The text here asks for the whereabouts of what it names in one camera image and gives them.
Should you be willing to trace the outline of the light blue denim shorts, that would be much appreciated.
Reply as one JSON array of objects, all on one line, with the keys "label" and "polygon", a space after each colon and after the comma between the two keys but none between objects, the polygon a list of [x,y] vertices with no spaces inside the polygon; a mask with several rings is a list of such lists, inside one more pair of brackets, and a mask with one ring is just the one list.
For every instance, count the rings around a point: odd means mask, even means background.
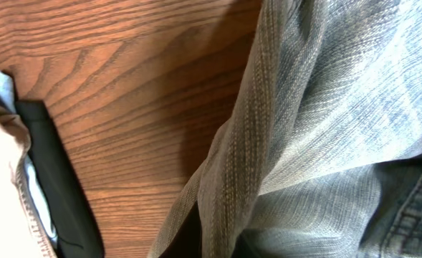
[{"label": "light blue denim shorts", "polygon": [[264,1],[150,257],[422,257],[422,0]]}]

